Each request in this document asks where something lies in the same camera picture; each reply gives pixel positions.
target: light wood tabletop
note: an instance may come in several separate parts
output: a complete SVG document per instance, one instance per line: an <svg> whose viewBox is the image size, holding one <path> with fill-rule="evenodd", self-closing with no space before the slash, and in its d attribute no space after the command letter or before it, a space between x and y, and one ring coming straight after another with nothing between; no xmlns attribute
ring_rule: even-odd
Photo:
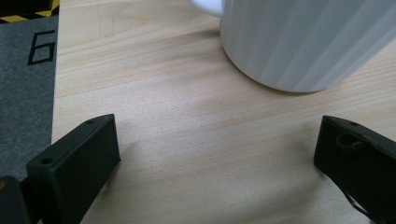
<svg viewBox="0 0 396 224"><path fill-rule="evenodd" d="M370 223L313 164L323 115L396 139L396 42L342 84L267 88L187 0L63 0L53 141L116 116L121 163L83 223Z"/></svg>

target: wooden table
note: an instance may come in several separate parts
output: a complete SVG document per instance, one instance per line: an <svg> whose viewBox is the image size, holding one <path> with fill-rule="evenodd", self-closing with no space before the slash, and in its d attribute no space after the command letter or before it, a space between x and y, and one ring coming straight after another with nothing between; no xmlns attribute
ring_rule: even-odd
<svg viewBox="0 0 396 224"><path fill-rule="evenodd" d="M369 223L313 165L321 117L396 139L396 42L293 94L228 60L187 0L64 0L53 141L116 115L122 162L83 223Z"/></svg>

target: gray carpet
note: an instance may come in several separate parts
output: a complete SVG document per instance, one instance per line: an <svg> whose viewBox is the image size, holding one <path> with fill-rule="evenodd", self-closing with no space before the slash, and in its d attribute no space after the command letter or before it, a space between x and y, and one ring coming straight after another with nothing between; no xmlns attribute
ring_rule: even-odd
<svg viewBox="0 0 396 224"><path fill-rule="evenodd" d="M58 16L0 24L0 176L50 146Z"/></svg>

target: white cup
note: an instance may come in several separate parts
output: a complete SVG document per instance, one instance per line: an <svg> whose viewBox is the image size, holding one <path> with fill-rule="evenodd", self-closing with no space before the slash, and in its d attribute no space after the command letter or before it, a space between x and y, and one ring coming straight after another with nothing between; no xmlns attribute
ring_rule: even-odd
<svg viewBox="0 0 396 224"><path fill-rule="evenodd" d="M190 0L220 17L221 43L246 75L282 91L321 91L396 37L396 0Z"/></svg>

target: yellow and black hazard tape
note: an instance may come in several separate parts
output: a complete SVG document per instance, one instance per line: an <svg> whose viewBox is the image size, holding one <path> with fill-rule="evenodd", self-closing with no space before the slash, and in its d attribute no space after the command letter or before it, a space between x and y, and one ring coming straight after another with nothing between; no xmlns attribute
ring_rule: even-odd
<svg viewBox="0 0 396 224"><path fill-rule="evenodd" d="M16 21L29 21L34 19L56 16L59 15L59 5L60 5L60 0L53 0L51 9L47 11L39 11L39 12L27 13L27 14L15 15L15 16L0 17L0 24L16 22Z"/></svg>

